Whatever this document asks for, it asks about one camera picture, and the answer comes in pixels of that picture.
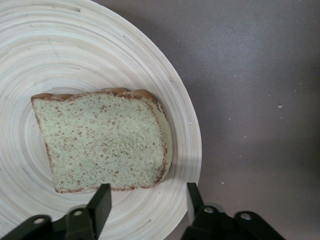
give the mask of bread crust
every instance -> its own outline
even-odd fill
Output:
[[[59,101],[73,101],[73,100],[76,100],[77,98],[81,98],[81,96],[88,94],[88,93],[113,94],[114,96],[117,96],[117,97],[132,98],[132,99],[139,99],[139,100],[145,101],[145,103],[148,105],[151,112],[155,115],[155,117],[157,119],[157,124],[162,131],[163,138],[161,139],[161,142],[166,143],[166,144],[163,144],[164,155],[163,155],[163,159],[162,159],[162,169],[161,169],[160,175],[154,181],[153,185],[139,186],[139,187],[147,189],[147,188],[153,188],[156,185],[158,185],[165,178],[165,176],[167,175],[169,168],[171,166],[171,162],[172,162],[172,139],[171,139],[171,137],[172,136],[171,136],[170,129],[169,129],[169,133],[168,133],[168,130],[164,129],[164,127],[163,127],[163,122],[160,122],[160,114],[164,115],[164,111],[161,109],[160,102],[158,101],[158,99],[151,92],[149,92],[145,89],[128,91],[126,88],[116,87],[116,88],[103,88],[103,89],[99,89],[99,90],[95,90],[95,91],[91,91],[91,92],[78,93],[78,94],[41,93],[41,94],[33,95],[31,97],[31,103],[33,105],[34,100],[36,100],[36,99],[58,101],[58,102]],[[41,129],[40,120],[38,119],[36,114],[35,114],[35,116],[36,116],[36,120],[38,122],[38,125]],[[50,150],[49,150],[48,144],[46,142],[45,142],[45,148],[46,148],[47,156],[49,159],[50,168],[52,171],[53,163],[52,163],[52,159],[50,156]],[[138,188],[138,186],[129,186],[129,187],[124,187],[124,188],[113,188],[112,187],[112,190],[113,191],[127,191],[127,190],[133,190],[135,188]],[[58,193],[72,193],[72,192],[82,191],[83,188],[68,189],[67,191],[55,188],[55,190]]]

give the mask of slice of bread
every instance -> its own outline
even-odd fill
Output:
[[[173,143],[159,101],[146,90],[105,88],[31,97],[54,189],[152,188],[168,174]]]

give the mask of white bread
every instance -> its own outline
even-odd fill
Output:
[[[31,97],[59,193],[110,183],[116,191],[151,188],[172,161],[169,123],[146,90],[106,88]]]

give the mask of gray table surface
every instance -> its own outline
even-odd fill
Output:
[[[203,200],[256,212],[288,240],[319,240],[320,1],[95,2],[180,75],[201,130]]]

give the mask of wooden plate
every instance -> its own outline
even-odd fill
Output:
[[[89,0],[0,2],[0,236],[36,214],[55,221],[94,194],[54,191],[30,97],[111,87],[160,100],[174,151],[160,185],[112,193],[100,239],[164,239],[186,213],[186,182],[197,183],[201,169],[198,120],[175,69],[137,28]]]

